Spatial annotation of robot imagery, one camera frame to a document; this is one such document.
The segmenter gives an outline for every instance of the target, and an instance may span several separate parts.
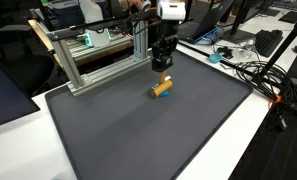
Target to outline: laptop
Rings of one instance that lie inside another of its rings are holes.
[[[216,24],[226,13],[234,0],[214,2],[200,23],[187,21],[179,25],[177,36],[180,40],[196,44],[203,37],[216,31]]]

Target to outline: blue object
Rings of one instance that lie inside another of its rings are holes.
[[[169,95],[169,91],[166,90],[166,91],[164,91],[163,93],[161,93],[161,94],[159,95],[159,97],[166,97],[166,96],[168,96],[168,95]]]
[[[212,54],[212,55],[209,56],[209,61],[212,62],[212,63],[218,63],[219,61],[221,61],[222,56],[224,54],[225,53],[223,53],[223,52]]]

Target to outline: table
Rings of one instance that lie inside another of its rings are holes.
[[[261,29],[291,30],[292,24],[276,21],[281,16],[280,13],[277,17],[256,17],[242,25],[241,29],[254,33]],[[285,70],[289,69],[296,57],[291,50],[295,45],[297,38],[277,61]],[[212,52],[212,47],[193,47]],[[206,57],[192,50],[180,45],[177,49],[231,76],[234,75],[232,70],[225,70],[220,64],[211,64]],[[0,180],[76,179],[44,95],[33,98],[41,111],[0,126]],[[268,101],[254,91],[213,135],[178,179],[228,179],[267,112]]]
[[[32,27],[32,29],[35,31],[35,33],[38,35],[39,39],[42,41],[42,43],[46,46],[48,51],[53,50],[53,46],[49,40],[49,38],[47,37],[46,33],[37,25],[36,20],[31,19],[28,20],[29,25]],[[127,48],[133,47],[133,43],[131,41],[129,41],[128,43],[124,43],[124,45],[120,45],[120,46],[116,46],[115,48],[110,48],[106,51],[102,51],[97,53],[94,56],[89,56],[86,59],[82,60],[82,61],[76,61],[76,65],[80,66],[83,64],[86,64],[88,62],[94,61],[94,60],[98,60],[100,58],[103,58],[105,56],[114,54],[116,52],[125,50]],[[53,55],[54,60],[59,64],[60,67],[63,67],[59,57],[57,56],[57,54]]]

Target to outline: white table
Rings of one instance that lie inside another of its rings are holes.
[[[293,25],[277,21],[277,17],[256,17],[240,28],[249,32],[265,30],[292,30]],[[290,31],[284,31],[286,37]],[[277,64],[288,70],[296,57],[291,48],[284,52]],[[193,46],[207,53],[212,47]],[[219,64],[178,45],[178,50],[189,54],[229,75]],[[0,180],[73,180],[76,179],[64,147],[49,113],[45,94],[33,100],[41,111],[0,126]],[[204,148],[178,177],[180,180],[224,180],[231,172],[250,143],[268,112],[268,101],[254,91],[228,118]]]

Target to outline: gray mat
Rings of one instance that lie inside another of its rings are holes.
[[[252,88],[185,54],[173,53],[170,95],[152,99],[150,64],[73,97],[46,95],[78,179],[176,178]]]

